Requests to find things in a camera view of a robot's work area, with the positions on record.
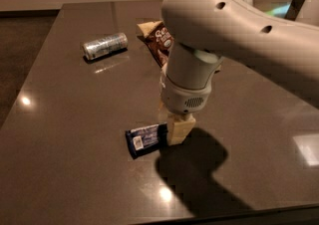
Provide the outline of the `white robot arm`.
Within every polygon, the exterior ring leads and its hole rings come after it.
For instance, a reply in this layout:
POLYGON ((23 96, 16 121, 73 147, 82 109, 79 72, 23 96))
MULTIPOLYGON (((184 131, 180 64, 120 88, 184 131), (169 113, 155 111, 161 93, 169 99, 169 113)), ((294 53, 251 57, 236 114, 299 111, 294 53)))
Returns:
POLYGON ((169 145, 193 129, 225 58, 318 106, 318 0, 305 0, 295 20, 263 13, 252 0, 162 0, 161 17, 174 38, 160 76, 169 145))

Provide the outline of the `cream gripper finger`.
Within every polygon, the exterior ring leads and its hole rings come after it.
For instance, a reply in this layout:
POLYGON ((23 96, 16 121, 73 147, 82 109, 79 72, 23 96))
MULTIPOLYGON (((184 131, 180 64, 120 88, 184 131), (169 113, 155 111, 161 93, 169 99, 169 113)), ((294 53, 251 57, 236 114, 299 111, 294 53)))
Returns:
POLYGON ((159 102, 159 113, 158 113, 158 119, 159 120, 166 120, 167 118, 167 109, 163 102, 159 102))
POLYGON ((187 135, 195 126, 196 119, 191 113, 170 113, 167 117, 167 144, 177 145, 183 143, 187 135))

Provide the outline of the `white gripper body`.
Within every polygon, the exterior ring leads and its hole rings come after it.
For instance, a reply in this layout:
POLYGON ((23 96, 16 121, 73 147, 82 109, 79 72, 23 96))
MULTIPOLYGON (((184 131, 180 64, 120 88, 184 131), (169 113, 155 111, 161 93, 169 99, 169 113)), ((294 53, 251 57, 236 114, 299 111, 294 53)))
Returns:
POLYGON ((211 93, 211 79, 223 58, 174 42, 160 76, 160 98, 171 113, 201 111, 211 93))

